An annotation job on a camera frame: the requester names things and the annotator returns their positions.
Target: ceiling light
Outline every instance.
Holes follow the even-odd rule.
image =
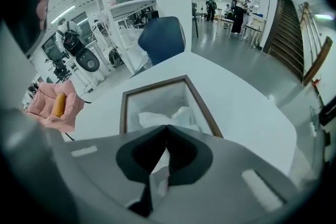
[[[75,8],[75,6],[72,6],[72,7],[68,8],[65,12],[61,13],[60,15],[58,15],[58,16],[55,18],[55,20],[53,20],[51,23],[52,23],[52,24],[55,23],[60,17],[62,17],[63,15],[67,14],[69,11],[71,11],[71,10],[74,9],[74,8]]]
[[[88,18],[84,19],[83,21],[79,22],[77,25],[81,25],[82,23],[86,22]]]
[[[319,19],[334,20],[333,17],[326,14],[316,14],[315,16],[318,17]]]

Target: plastic bottle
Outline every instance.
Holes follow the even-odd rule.
[[[146,51],[143,51],[142,53],[142,64],[144,69],[149,69],[153,66],[151,58],[149,58]]]

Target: pink cushion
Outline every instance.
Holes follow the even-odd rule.
[[[65,111],[61,118],[51,116],[56,96],[65,93]],[[27,115],[33,116],[45,127],[58,129],[60,132],[73,132],[75,130],[76,115],[84,107],[84,100],[75,91],[70,80],[62,84],[41,83],[30,106]]]

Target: orange pillow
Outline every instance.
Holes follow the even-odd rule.
[[[66,95],[65,93],[60,93],[56,96],[56,99],[54,101],[53,110],[51,111],[51,114],[56,117],[62,117],[64,114],[65,109],[65,99]]]

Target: wooden stair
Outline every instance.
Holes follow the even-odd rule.
[[[291,0],[278,0],[274,22],[263,51],[278,59],[302,81],[302,34]]]

